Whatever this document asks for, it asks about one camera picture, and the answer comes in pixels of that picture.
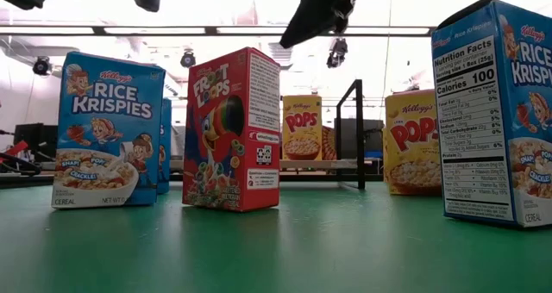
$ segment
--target cereal box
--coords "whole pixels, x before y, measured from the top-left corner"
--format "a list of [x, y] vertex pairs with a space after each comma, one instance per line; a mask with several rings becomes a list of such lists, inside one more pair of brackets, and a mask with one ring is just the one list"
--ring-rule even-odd
[[279, 203], [279, 66], [244, 48], [190, 69], [183, 202], [247, 211]]
[[322, 126], [322, 159], [336, 160], [336, 131], [333, 128]]
[[54, 208], [155, 203], [164, 79], [154, 65], [67, 54]]
[[445, 215], [552, 223], [552, 20], [481, 0], [433, 34]]
[[171, 101], [163, 99], [161, 110], [161, 132], [159, 144], [159, 182], [157, 194], [165, 194], [169, 191], [169, 178], [171, 175]]
[[283, 159], [322, 159], [322, 98], [284, 96]]
[[440, 195], [441, 164], [433, 90], [386, 98], [385, 180], [391, 194]]
[[383, 129], [381, 129], [381, 140], [383, 144], [383, 182], [385, 183], [387, 183], [387, 135], [387, 127], [383, 127]]

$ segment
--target fluorescent light fixture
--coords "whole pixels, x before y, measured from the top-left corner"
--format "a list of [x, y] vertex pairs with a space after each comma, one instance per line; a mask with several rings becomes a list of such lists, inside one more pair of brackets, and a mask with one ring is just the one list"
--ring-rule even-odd
[[393, 27], [349, 27], [345, 34], [428, 34], [429, 28], [393, 28]]
[[204, 34], [203, 27], [105, 27], [107, 34]]
[[0, 34], [94, 34], [89, 27], [0, 26]]
[[283, 34], [285, 27], [217, 27], [219, 34]]

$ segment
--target nutrition facts label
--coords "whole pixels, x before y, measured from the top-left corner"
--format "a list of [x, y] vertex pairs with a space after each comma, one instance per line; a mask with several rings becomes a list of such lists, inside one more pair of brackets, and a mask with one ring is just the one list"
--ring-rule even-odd
[[445, 209], [513, 221], [494, 38], [434, 59]]
[[249, 126], [279, 132], [279, 67], [251, 53]]

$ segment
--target green tabletop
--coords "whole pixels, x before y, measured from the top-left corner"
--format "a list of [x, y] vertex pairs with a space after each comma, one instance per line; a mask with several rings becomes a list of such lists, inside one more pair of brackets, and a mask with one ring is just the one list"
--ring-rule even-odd
[[180, 203], [50, 208], [51, 187], [0, 190], [2, 292], [551, 292], [552, 229], [442, 216], [437, 197], [282, 184], [246, 214]]

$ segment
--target red cereal box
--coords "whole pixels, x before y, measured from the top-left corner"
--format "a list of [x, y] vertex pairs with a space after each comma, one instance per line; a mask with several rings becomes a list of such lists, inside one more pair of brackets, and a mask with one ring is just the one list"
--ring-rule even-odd
[[183, 203], [278, 205], [278, 64], [247, 47], [193, 66], [188, 85]]

